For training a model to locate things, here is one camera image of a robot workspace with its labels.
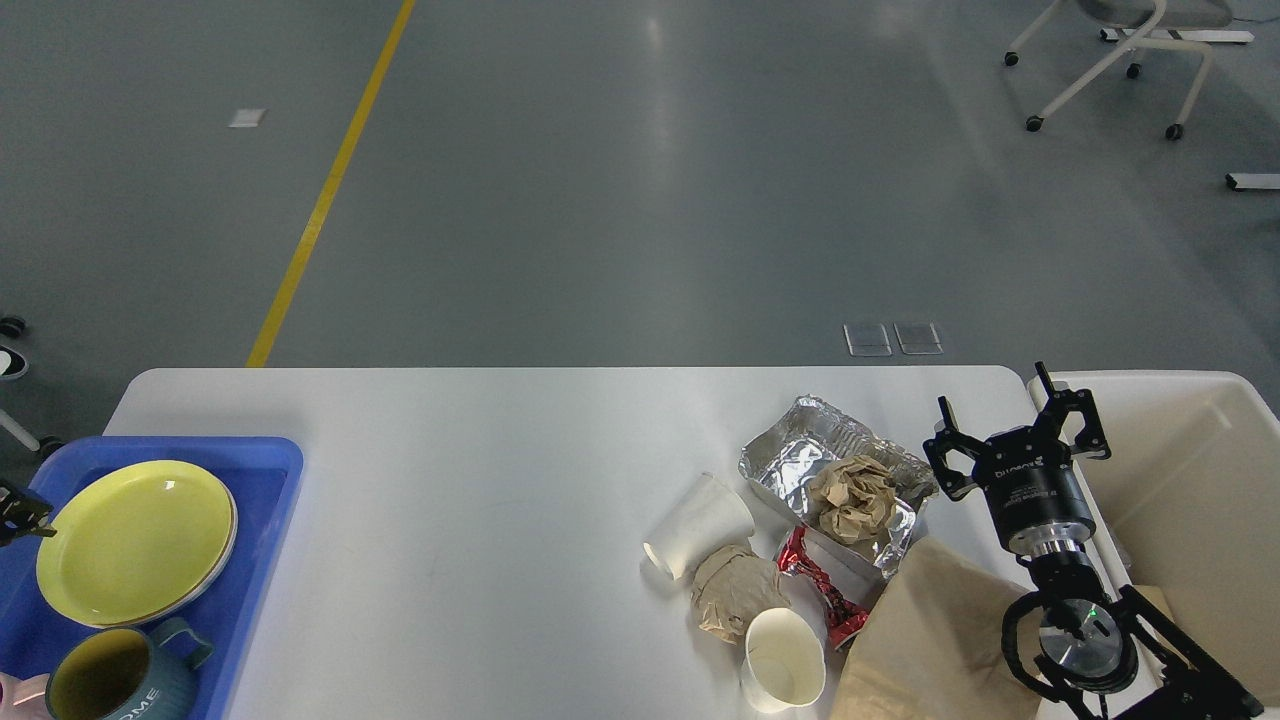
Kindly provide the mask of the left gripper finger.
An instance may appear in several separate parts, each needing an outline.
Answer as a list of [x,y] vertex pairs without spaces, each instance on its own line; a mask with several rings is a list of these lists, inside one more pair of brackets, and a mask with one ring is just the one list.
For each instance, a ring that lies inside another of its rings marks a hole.
[[33,491],[1,480],[1,546],[36,536],[54,537],[51,525],[52,505]]

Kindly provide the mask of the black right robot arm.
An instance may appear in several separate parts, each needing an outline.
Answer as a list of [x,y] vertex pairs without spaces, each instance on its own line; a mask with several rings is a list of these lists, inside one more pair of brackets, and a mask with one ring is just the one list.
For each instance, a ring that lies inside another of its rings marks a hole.
[[1079,719],[1105,719],[1106,700],[1133,684],[1139,652],[1161,662],[1161,683],[1126,719],[1253,719],[1263,705],[1134,585],[1108,593],[1085,544],[1097,523],[1074,470],[1076,456],[1106,460],[1108,439],[1088,388],[1036,373],[1044,405],[1029,425],[984,439],[961,432],[946,397],[923,450],[952,500],[983,493],[1001,547],[1024,566],[1033,591],[1010,603],[1000,648],[1009,671]]

